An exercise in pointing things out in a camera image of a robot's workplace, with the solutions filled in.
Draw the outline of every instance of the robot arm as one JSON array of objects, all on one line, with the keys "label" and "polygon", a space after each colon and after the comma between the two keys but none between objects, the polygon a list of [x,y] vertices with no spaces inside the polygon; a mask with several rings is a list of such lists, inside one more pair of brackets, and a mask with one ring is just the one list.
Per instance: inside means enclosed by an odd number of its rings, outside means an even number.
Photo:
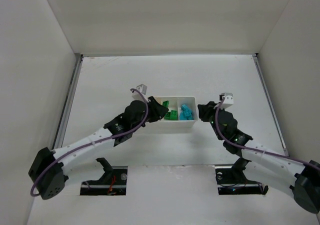
[{"label": "robot arm", "polygon": [[225,108],[234,103],[232,93],[220,95],[220,102],[198,105],[199,118],[209,122],[223,146],[240,158],[232,166],[234,177],[268,184],[292,197],[310,213],[320,211],[320,164],[278,154],[253,141],[238,129],[238,122]]},{"label": "robot arm", "polygon": [[[87,180],[108,180],[112,167],[105,158],[98,158],[105,149],[111,149],[130,139],[133,133],[146,122],[161,120],[168,108],[160,105],[154,97],[145,98],[146,87],[138,86],[132,89],[134,100],[123,113],[106,123],[93,134],[68,146],[49,150],[41,149],[29,170],[29,176],[34,182],[31,195],[40,195],[47,200],[59,194],[69,184]],[[94,162],[84,163],[90,158]]]}]

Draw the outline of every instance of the white container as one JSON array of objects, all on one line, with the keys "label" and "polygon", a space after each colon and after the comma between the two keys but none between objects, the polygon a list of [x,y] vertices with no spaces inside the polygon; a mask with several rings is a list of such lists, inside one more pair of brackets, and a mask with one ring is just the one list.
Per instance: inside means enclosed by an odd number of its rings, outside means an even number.
[{"label": "white container", "polygon": [[162,105],[163,102],[169,101],[168,109],[178,112],[178,118],[182,112],[181,106],[186,104],[192,110],[193,120],[165,120],[164,118],[145,124],[145,127],[140,128],[138,134],[162,134],[162,133],[190,133],[192,126],[199,119],[196,98],[193,96],[155,96],[154,99]]}]

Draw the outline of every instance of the green block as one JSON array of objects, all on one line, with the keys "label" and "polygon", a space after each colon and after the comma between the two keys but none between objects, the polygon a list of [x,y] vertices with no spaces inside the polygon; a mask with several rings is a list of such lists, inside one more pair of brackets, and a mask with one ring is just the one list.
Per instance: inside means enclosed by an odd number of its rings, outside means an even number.
[{"label": "green block", "polygon": [[162,106],[164,106],[164,107],[168,107],[169,106],[169,101],[164,101],[163,103],[162,103]]},{"label": "green block", "polygon": [[178,120],[178,112],[176,110],[171,110],[170,120]]},{"label": "green block", "polygon": [[167,112],[165,115],[164,115],[164,119],[165,120],[170,120],[170,115],[171,115],[171,112]]}]

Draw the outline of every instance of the blue object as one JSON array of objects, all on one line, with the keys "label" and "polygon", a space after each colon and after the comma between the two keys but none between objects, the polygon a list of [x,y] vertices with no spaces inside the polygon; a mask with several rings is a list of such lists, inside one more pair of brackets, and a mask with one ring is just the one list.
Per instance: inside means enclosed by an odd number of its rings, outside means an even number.
[{"label": "blue object", "polygon": [[193,120],[194,119],[192,116],[192,110],[186,104],[182,104],[181,110],[182,110],[182,112],[180,113],[180,120]]}]

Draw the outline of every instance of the white panel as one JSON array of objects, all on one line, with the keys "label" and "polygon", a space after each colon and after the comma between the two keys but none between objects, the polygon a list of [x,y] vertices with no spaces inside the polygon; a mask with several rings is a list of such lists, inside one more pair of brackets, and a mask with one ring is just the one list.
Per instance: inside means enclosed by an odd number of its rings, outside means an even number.
[{"label": "white panel", "polygon": [[290,0],[259,53],[291,155],[320,162],[320,0]]},{"label": "white panel", "polygon": [[212,166],[129,167],[126,196],[36,198],[28,225],[318,225],[288,195],[218,195]]},{"label": "white panel", "polygon": [[258,52],[288,0],[49,0],[75,52]]},{"label": "white panel", "polygon": [[27,222],[28,170],[52,145],[75,56],[47,0],[0,0],[0,220]]},{"label": "white panel", "polygon": [[[63,144],[94,133],[123,113],[132,101],[129,89],[141,83],[148,86],[148,96],[192,96],[197,104],[217,102],[219,94],[231,92],[234,105],[228,111],[239,129],[283,154],[251,55],[86,57]],[[192,129],[172,129],[171,134],[140,130],[101,156],[113,166],[226,164],[238,159],[226,151],[208,122],[198,120]]]}]

